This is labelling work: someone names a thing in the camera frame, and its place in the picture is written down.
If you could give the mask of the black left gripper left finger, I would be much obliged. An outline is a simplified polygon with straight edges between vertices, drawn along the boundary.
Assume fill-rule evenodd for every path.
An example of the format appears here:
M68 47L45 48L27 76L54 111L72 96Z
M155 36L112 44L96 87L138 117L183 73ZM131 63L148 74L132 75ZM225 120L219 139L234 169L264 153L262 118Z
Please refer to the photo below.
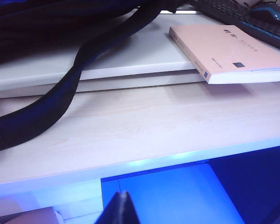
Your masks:
M102 214L97 219L97 224L120 224L120 193L116 192Z

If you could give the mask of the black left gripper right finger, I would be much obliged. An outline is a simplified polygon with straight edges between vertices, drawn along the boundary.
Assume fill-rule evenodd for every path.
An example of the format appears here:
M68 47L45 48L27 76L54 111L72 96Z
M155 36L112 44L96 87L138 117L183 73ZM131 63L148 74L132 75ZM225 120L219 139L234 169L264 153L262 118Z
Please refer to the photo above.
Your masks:
M133 201L127 191L121 195L121 223L140 224Z

